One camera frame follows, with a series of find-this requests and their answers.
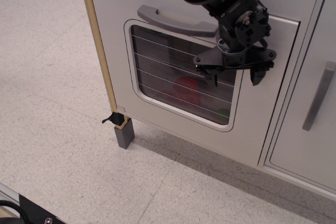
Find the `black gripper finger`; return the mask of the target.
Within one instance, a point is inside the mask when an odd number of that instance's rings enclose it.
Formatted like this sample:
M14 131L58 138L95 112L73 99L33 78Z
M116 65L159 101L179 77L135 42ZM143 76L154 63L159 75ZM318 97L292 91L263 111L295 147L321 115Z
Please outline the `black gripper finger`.
M256 86L260 84L262 79L265 77L267 71L269 71L269 68L262 68L262 69L251 69L250 70L250 80L252 82L253 86Z
M217 87L217 85L218 85L217 75L210 74L210 73L204 71L203 72L203 77L204 77L205 81L208 83L209 86Z

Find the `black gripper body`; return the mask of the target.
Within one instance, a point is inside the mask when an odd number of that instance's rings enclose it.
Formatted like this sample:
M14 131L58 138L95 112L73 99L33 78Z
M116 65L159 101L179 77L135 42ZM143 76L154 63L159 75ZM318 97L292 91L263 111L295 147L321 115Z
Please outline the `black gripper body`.
M196 55L193 62L203 74L219 75L226 70L249 69L252 75L265 75L274 67L276 56L275 51L264 47L253 46L236 54L214 47Z

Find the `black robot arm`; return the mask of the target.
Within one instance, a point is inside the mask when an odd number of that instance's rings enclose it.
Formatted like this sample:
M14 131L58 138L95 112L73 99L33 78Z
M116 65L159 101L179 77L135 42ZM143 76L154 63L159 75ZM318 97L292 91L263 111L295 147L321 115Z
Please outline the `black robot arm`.
M203 6L218 21L216 46L194 57L196 70L212 87L225 70L248 69L253 85L274 66L276 52L268 49L269 13L259 0L185 0Z

